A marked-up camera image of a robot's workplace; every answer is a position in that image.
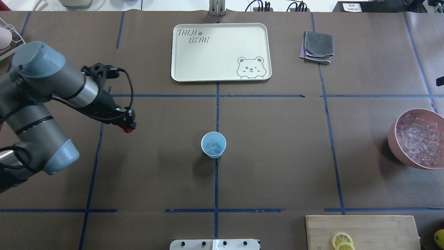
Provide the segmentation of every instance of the gray towel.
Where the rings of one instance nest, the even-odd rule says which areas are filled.
[[[334,36],[312,31],[304,32],[299,57],[329,64],[334,56]]]

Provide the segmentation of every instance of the black cable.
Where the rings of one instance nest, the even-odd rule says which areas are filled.
[[[264,8],[264,3],[262,2],[262,0],[253,0],[252,2],[250,2],[247,6],[247,8],[245,9],[245,11],[248,10],[248,7],[250,7],[254,2],[258,2],[258,11],[260,11],[261,9],[261,5],[262,5],[262,9]]]
[[[420,0],[418,0],[418,4],[416,5],[416,11],[418,11],[418,9],[421,11],[422,13],[422,9],[420,8]]]
[[[123,73],[125,73],[125,74],[127,75],[128,83],[129,83],[129,85],[130,85],[130,89],[131,89],[131,100],[130,100],[130,105],[128,106],[128,108],[130,109],[130,108],[132,107],[132,105],[133,105],[133,98],[134,98],[133,84],[132,84],[132,82],[131,82],[130,75],[128,74],[128,72],[127,72],[126,70],[121,69],[121,68],[117,68],[117,71],[118,71],[118,72],[123,72]],[[65,101],[63,101],[63,100],[61,100],[61,99],[59,99],[59,98],[51,97],[50,99],[51,99],[51,100],[58,101],[58,102],[60,102],[60,103],[63,103],[63,104],[65,104],[66,106],[68,106],[68,107],[70,107],[70,108],[76,110],[77,112],[79,112],[79,113],[81,113],[81,114],[83,114],[83,115],[85,115],[85,116],[87,116],[87,117],[89,117],[89,118],[91,118],[91,119],[94,119],[94,120],[100,120],[100,121],[112,121],[112,120],[115,120],[115,119],[119,119],[119,118],[123,117],[123,116],[126,114],[126,112],[125,112],[125,113],[122,113],[122,114],[120,114],[120,115],[118,115],[118,116],[115,116],[115,117],[112,117],[112,118],[96,117],[96,116],[90,115],[90,114],[88,114],[88,113],[86,113],[86,112],[84,112],[84,111],[78,109],[77,107],[74,107],[73,105],[71,105],[71,104],[69,104],[69,103],[67,103],[67,102],[65,102]]]
[[[307,8],[308,8],[307,4],[304,3],[304,1],[301,1],[301,3],[303,4],[303,5],[302,5],[302,8],[301,8],[301,12],[306,12],[306,11],[307,11]]]
[[[290,7],[291,7],[293,4],[296,4],[296,9],[297,9],[297,2],[294,1],[294,2],[290,3],[290,5],[288,5],[288,8],[287,8],[287,10],[286,10],[285,12],[288,12],[288,10],[290,9]]]
[[[23,166],[12,166],[12,165],[8,165],[8,164],[4,164],[0,162],[0,166],[6,169],[22,169],[22,168],[27,168],[29,169],[29,163],[31,162],[31,154],[24,148],[19,147],[19,146],[7,146],[7,147],[3,147],[0,149],[0,152],[4,152],[7,150],[12,150],[14,152],[17,151],[22,151],[24,154],[26,154],[26,157],[28,158],[28,161],[26,161],[25,163],[22,163],[20,160],[20,163],[23,164]]]
[[[9,112],[7,115],[5,115],[3,118],[0,119],[0,124],[3,123],[4,121],[6,121],[11,115],[19,112],[21,109],[23,109],[24,107],[28,106],[29,103],[22,103],[22,105],[18,106],[15,110]]]

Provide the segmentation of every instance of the black device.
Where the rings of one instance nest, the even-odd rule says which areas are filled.
[[[344,5],[359,4],[362,12],[397,13],[397,12],[427,12],[423,5],[424,0],[385,0],[382,2],[338,1],[333,12],[350,12]]]

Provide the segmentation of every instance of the pink bowl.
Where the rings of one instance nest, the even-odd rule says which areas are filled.
[[[393,154],[400,160],[402,163],[414,167],[417,169],[429,169],[429,170],[438,170],[438,169],[444,169],[444,163],[441,163],[441,165],[435,165],[435,166],[429,166],[425,167],[422,166],[412,159],[410,159],[406,153],[402,150],[401,146],[398,143],[398,138],[396,136],[396,125],[398,124],[399,119],[401,117],[406,116],[407,114],[412,115],[413,117],[421,118],[426,120],[426,122],[436,122],[438,124],[438,129],[441,132],[444,132],[444,117],[441,115],[428,110],[428,109],[411,109],[405,111],[402,115],[396,119],[396,121],[393,123],[392,127],[390,128],[390,132],[388,133],[388,145],[390,146],[391,151]],[[444,140],[440,141],[440,145],[444,145]]]

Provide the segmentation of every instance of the metal bracket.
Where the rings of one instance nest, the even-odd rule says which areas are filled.
[[[225,16],[225,0],[210,0],[210,16]]]
[[[170,250],[261,250],[256,239],[174,240]]]

